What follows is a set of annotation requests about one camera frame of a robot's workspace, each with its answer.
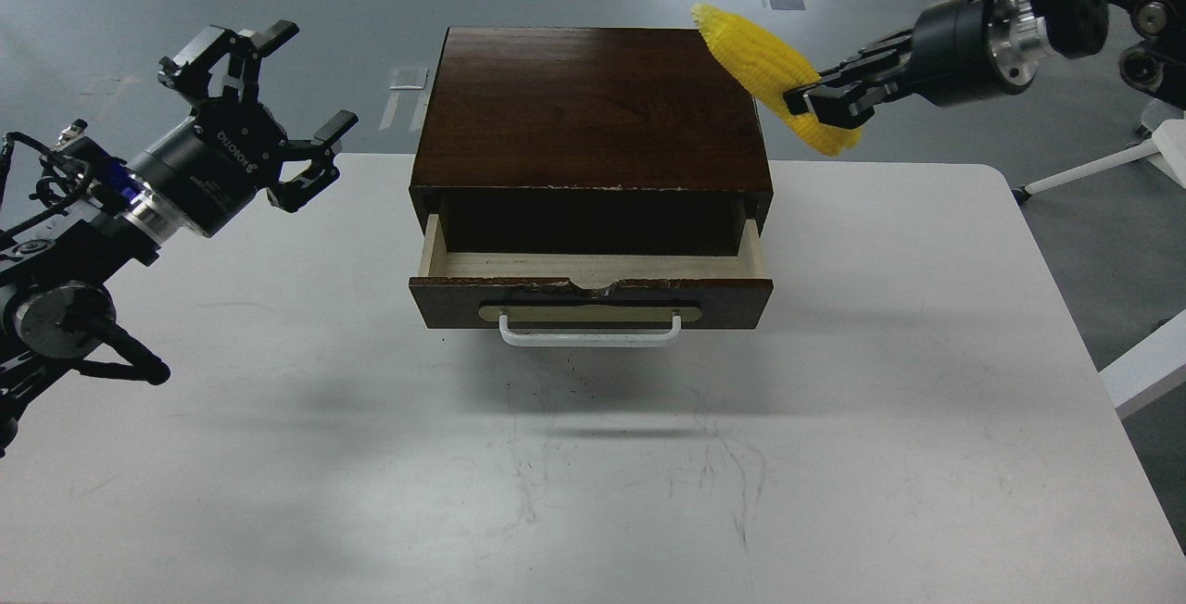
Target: concrete floor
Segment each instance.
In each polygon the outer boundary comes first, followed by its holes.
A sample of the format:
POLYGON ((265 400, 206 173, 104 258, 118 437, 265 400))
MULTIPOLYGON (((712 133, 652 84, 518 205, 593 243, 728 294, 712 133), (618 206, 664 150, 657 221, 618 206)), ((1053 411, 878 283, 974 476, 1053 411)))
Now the concrete floor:
MULTIPOLYGON (((94 139, 130 157, 186 113, 155 83, 161 56, 208 24, 263 28, 283 18, 302 31, 264 63, 262 97, 289 134, 307 136, 349 108, 362 122, 346 150, 414 152, 414 97, 401 98, 393 123, 380 128, 388 85, 393 69, 434 66, 446 27, 687 27, 695 1, 751 18, 823 68, 912 25, 937 0, 803 0, 803 11, 774 11, 770 0, 0 0, 0 128, 51 140, 81 116, 94 139)), ((1116 56, 1134 42, 1117 14, 1102 55, 1047 61, 1024 96, 952 109, 918 98, 881 107, 844 159, 987 164, 1025 184, 1115 152, 1144 103, 1116 75, 1116 56)), ((772 115, 763 123, 772 159, 818 158, 772 115)), ((14 190, 33 174, 15 167, 14 190)), ((403 198, 398 186, 393 198, 403 198)), ((23 201, 9 198, 0 220, 11 223, 28 208, 23 201)), ((1186 193, 1150 166, 1042 193, 1025 214, 1098 367, 1186 309, 1186 240, 1174 224, 1186 218, 1186 193)), ((1184 415, 1179 389, 1127 427, 1186 545, 1184 415)))

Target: wooden cabinet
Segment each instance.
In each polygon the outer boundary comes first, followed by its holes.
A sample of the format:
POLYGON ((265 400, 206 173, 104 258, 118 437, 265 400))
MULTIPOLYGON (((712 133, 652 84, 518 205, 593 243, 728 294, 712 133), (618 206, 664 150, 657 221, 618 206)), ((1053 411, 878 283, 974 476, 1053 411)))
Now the wooden cabinet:
POLYGON ((772 290, 757 110, 694 30, 451 28, 409 191, 432 328, 746 329, 772 290))

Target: drawer handle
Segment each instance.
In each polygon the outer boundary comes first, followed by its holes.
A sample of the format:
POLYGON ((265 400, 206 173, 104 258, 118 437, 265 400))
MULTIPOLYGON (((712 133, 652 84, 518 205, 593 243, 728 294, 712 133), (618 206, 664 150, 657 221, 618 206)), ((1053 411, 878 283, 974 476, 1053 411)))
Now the drawer handle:
POLYGON ((662 333, 516 333, 505 312, 498 316, 498 332, 511 346, 668 346, 680 337, 683 320, 671 313, 671 329, 662 333))

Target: white table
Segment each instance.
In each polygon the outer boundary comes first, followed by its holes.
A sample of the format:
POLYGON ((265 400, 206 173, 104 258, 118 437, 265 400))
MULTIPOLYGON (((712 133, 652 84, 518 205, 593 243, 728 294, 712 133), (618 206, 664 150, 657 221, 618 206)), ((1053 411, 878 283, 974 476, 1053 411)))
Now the white table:
POLYGON ((0 462, 6 602, 1175 602, 1186 559, 1003 178, 773 163, 754 332, 429 331, 406 158, 111 282, 160 388, 0 462))

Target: robotic arm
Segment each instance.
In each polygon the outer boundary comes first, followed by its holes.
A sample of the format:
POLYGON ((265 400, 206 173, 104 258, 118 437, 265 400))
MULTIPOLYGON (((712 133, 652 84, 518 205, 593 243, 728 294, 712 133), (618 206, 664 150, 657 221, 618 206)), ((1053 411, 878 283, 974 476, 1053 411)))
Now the robotic arm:
POLYGON ((115 322, 103 284, 135 259, 145 266, 178 229, 212 236, 267 190, 268 201, 295 212, 338 178, 339 139, 358 117, 346 110, 311 140, 291 140, 260 103, 262 59, 296 34, 279 21, 261 33, 211 26, 173 58, 158 80, 192 110, 130 163, 109 155, 68 127, 53 147, 13 132, 0 147, 0 198, 17 142, 40 155, 34 195, 46 206, 0 231, 0 457, 28 403, 68 371, 164 383, 168 367, 115 322), (211 95, 211 70, 228 58, 211 95), (288 161, 308 166, 280 180, 288 161), (127 363, 87 361, 107 344, 127 363))
POLYGON ((1127 9, 1141 42, 1123 51, 1126 83, 1186 108, 1186 0, 946 0, 891 34, 784 94, 791 113, 854 129, 873 107, 911 94, 936 106, 1016 95, 1040 59, 1099 52, 1108 5, 1127 9))

